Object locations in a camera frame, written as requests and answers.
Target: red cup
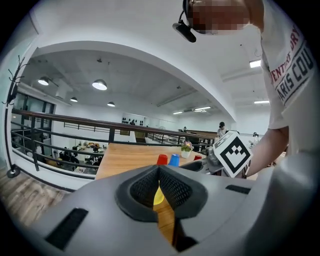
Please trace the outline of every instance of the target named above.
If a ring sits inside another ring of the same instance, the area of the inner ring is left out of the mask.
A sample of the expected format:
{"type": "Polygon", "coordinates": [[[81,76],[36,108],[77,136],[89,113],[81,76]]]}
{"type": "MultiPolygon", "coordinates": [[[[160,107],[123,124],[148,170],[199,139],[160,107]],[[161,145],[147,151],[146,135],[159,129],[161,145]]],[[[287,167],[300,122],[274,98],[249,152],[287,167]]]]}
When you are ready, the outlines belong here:
{"type": "Polygon", "coordinates": [[[193,161],[196,161],[196,160],[198,160],[198,159],[202,159],[202,156],[201,156],[201,155],[196,155],[196,156],[194,157],[194,160],[193,160],[193,161]]]}
{"type": "Polygon", "coordinates": [[[156,162],[158,166],[160,165],[167,165],[168,164],[168,157],[165,154],[160,154],[158,157],[158,161],[156,162]]]}

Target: white t-shirt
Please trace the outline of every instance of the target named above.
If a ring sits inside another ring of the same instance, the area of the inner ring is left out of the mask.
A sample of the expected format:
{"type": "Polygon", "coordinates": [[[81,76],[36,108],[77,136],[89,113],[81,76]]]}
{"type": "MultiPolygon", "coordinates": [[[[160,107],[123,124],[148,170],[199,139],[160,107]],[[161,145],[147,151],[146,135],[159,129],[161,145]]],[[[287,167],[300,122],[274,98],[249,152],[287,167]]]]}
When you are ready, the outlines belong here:
{"type": "Polygon", "coordinates": [[[223,135],[226,134],[226,131],[227,131],[226,127],[224,127],[223,130],[221,128],[219,128],[217,131],[217,135],[221,138],[223,135]]]}
{"type": "Polygon", "coordinates": [[[289,126],[289,154],[320,149],[318,66],[287,14],[272,0],[263,5],[261,67],[271,109],[268,128],[289,126]]]}

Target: white pot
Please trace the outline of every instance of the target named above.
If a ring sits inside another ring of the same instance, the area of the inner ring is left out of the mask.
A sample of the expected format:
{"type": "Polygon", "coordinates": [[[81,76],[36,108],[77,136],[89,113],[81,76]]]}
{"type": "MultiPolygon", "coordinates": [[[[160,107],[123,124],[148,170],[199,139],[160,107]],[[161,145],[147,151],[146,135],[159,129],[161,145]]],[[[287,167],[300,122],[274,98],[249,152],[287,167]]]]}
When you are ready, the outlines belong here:
{"type": "Polygon", "coordinates": [[[189,158],[190,154],[191,154],[191,150],[190,151],[181,150],[181,157],[183,158],[189,158]]]}

